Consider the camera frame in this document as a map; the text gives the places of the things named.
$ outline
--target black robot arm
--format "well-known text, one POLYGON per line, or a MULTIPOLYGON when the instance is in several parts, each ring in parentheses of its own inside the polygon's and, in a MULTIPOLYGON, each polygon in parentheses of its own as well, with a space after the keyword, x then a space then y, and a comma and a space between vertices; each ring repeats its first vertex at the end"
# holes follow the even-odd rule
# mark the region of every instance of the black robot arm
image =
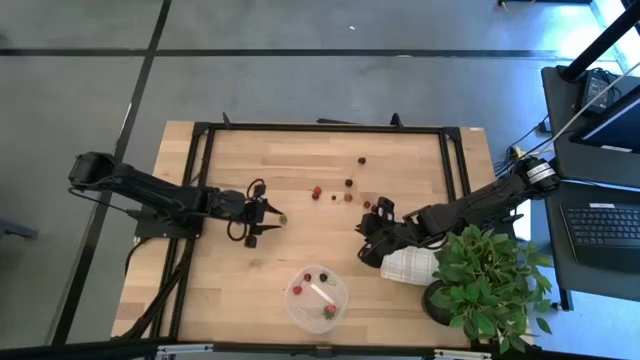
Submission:
POLYGON ((112 191, 154 210, 150 214, 126 211, 137 220, 152 217, 187 228, 202 217, 244 224, 248 231, 242 236, 233 237, 231 233, 229 236, 235 241, 245 240, 247 247, 256 246, 256 235, 280 227, 259 225, 265 212, 282 214, 263 198, 267 187, 261 179, 249 185, 246 195, 216 187, 176 186, 119 162, 110 154, 89 152, 77 157, 69 181, 72 186, 69 191, 74 194, 76 190, 112 191))
POLYGON ((396 222, 394 203, 384 197, 362 216, 356 231, 365 236, 358 257, 372 267, 380 267, 385 255, 407 246, 438 248, 433 244, 446 239, 448 232, 459 233, 467 225, 491 227, 500 221, 498 214, 508 214, 527 199, 542 199, 558 188, 559 177, 545 160, 526 158, 514 170, 495 182, 450 204, 427 205, 396 222))

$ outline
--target wooden tabletop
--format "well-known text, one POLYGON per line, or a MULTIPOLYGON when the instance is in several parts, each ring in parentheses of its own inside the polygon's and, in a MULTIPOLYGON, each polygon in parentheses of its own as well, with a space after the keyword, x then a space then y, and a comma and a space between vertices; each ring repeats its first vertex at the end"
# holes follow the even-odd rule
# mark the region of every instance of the wooden tabletop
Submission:
MULTIPOLYGON (((154 175, 180 184, 193 122, 168 122, 154 175)), ((472 190, 493 181, 485 133, 462 128, 472 190)), ((245 191, 255 178, 288 224, 259 236, 256 249, 229 240, 226 222, 206 220, 196 242, 179 339, 271 344, 343 344, 467 347, 460 329, 439 325, 420 308, 424 287, 382 279, 360 262, 364 243, 354 231, 365 209, 386 196, 398 216, 446 203, 438 137, 428 134, 216 131, 208 184, 245 191), (357 159, 366 157, 365 165, 357 159), (346 179, 354 185, 347 189, 346 179), (323 190, 319 200, 311 189, 323 190), (353 201, 342 200, 345 192, 353 201), (338 200, 331 200, 336 195, 338 200), (298 328, 284 308, 284 291, 300 270, 320 264, 339 274, 349 290, 345 317, 331 332, 298 328)), ((455 151, 449 144, 456 193, 462 193, 455 151)), ((277 224, 267 215, 267 224, 277 224)), ((128 330, 158 291, 168 241, 154 239, 131 259, 113 335, 128 330)), ((165 319, 170 318, 173 298, 165 319)), ((162 334, 168 333, 164 321, 162 334)))

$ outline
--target concrete floor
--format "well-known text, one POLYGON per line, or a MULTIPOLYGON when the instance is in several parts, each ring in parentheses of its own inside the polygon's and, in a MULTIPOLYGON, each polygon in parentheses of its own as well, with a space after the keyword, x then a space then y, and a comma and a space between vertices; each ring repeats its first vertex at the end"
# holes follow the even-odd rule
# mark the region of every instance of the concrete floor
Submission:
MULTIPOLYGON (((160 0, 5 0, 0 34, 8 38, 4 46, 18 48, 146 48, 160 5, 160 0)), ((191 0, 173 2, 160 48, 552 50, 571 57, 600 31, 584 5, 535 4, 510 15, 493 0, 191 0)), ((616 70, 613 54, 601 60, 600 66, 616 70)), ((558 63, 556 58, 156 58, 125 161, 150 171, 167 120, 220 121, 222 111, 232 121, 326 117, 385 124, 398 112, 410 125, 481 126, 497 161, 545 116, 540 69, 558 63)), ((49 341, 92 208, 66 193, 66 176, 76 154, 113 149, 141 64, 140 57, 0 56, 0 217, 40 230, 35 242, 8 237, 0 244, 2 348, 49 341)), ((531 136, 523 147, 540 139, 531 136)), ((534 228, 546 227, 543 209, 537 214, 534 228)), ((109 337, 134 226, 126 216, 108 213, 70 341, 109 337)), ((639 304, 579 297, 586 300, 576 312, 554 315, 554 335, 539 338, 541 346, 640 357, 640 349, 626 346, 640 335, 639 304), (619 309, 633 315, 621 316, 619 309), (599 319, 597 326, 577 335, 575 329, 591 319, 599 319)))

